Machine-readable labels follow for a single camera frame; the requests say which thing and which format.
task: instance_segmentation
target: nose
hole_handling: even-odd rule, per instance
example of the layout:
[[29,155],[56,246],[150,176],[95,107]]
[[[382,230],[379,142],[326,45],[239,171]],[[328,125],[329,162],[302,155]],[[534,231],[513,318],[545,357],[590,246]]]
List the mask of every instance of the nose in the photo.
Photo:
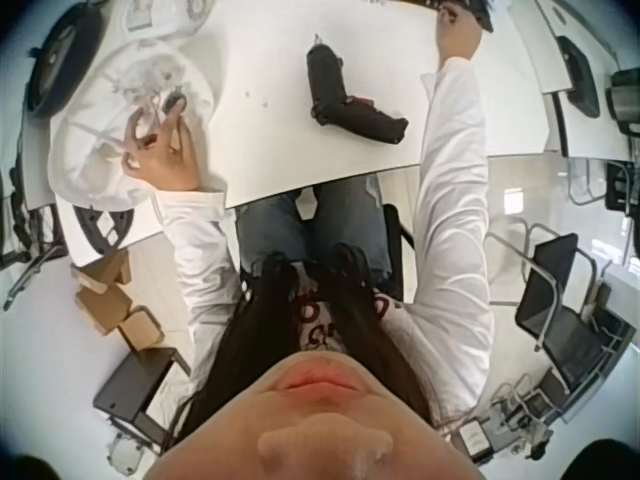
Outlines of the nose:
[[294,427],[263,434],[258,452],[273,480],[381,478],[393,449],[387,432],[333,413],[308,417]]

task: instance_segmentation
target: cardboard box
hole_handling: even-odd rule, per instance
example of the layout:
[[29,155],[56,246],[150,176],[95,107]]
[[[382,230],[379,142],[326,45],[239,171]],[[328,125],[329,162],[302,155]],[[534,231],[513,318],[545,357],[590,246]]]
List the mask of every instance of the cardboard box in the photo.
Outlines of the cardboard box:
[[76,304],[102,335],[107,335],[129,315],[131,299],[117,285],[107,286],[104,293],[82,287],[76,293]]
[[96,260],[84,267],[72,265],[71,276],[83,287],[103,294],[109,285],[113,285],[118,280],[123,284],[131,281],[129,252],[119,250],[113,255]]
[[119,329],[133,350],[144,350],[164,340],[158,322],[146,309],[132,312]]

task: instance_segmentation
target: lips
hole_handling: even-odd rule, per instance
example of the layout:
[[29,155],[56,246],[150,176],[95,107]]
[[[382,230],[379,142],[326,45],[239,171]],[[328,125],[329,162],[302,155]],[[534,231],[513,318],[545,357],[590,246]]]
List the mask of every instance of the lips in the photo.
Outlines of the lips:
[[328,359],[311,359],[291,367],[275,390],[299,400],[352,400],[368,393],[367,385],[351,368]]

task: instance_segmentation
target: white plastic part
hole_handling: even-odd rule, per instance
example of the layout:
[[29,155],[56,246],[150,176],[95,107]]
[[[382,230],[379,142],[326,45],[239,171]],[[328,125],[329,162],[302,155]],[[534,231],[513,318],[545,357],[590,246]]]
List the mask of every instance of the white plastic part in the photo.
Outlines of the white plastic part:
[[147,134],[154,110],[162,121],[162,103],[178,86],[187,97],[184,119],[196,149],[206,151],[198,132],[211,120],[214,99],[200,70],[160,40],[132,42],[107,57],[76,92],[56,132],[48,161],[53,191],[73,205],[112,212],[146,200],[152,188],[122,169],[125,126],[143,106],[137,135]]
[[190,36],[212,7],[213,0],[127,0],[120,25],[130,40]]

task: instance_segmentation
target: hand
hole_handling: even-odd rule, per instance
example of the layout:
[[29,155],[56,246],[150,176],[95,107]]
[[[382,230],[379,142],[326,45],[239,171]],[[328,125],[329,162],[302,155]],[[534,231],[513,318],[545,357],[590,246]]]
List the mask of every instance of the hand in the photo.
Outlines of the hand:
[[438,14],[437,38],[441,65],[452,57],[471,60],[480,45],[482,28],[471,12],[447,2]]
[[[200,189],[200,172],[196,162],[195,147],[189,127],[184,123],[184,102],[178,102],[167,114],[157,133],[143,138],[136,137],[136,128],[143,110],[136,110],[127,123],[122,158],[122,168],[130,177],[144,180],[158,190],[190,191]],[[172,138],[177,133],[177,148]],[[131,165],[135,160],[139,168]]]

